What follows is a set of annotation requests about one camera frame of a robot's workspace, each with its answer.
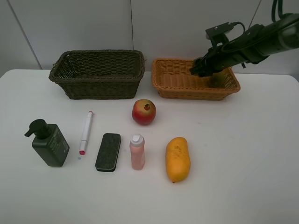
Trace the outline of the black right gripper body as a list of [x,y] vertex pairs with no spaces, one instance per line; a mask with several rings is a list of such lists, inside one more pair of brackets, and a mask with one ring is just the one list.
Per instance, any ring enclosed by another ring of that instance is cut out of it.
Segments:
[[197,74],[199,76],[211,76],[221,72],[225,68],[245,62],[245,56],[240,51],[224,52],[222,48],[217,51],[210,50],[197,61]]

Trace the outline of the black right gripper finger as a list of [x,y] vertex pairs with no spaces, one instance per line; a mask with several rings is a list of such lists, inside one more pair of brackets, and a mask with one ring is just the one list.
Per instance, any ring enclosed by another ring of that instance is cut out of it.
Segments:
[[198,75],[198,76],[201,76],[203,74],[202,59],[201,58],[196,58],[193,61],[192,67],[190,68],[190,73],[192,75]]

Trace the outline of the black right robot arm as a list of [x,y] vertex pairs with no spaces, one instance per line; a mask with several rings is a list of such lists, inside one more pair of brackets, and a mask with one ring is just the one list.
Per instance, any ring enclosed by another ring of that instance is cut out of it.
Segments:
[[238,22],[226,22],[206,29],[212,47],[193,61],[191,74],[208,77],[238,64],[258,64],[270,55],[299,47],[298,14],[288,14],[267,26],[256,24],[230,41],[226,33],[236,25]]

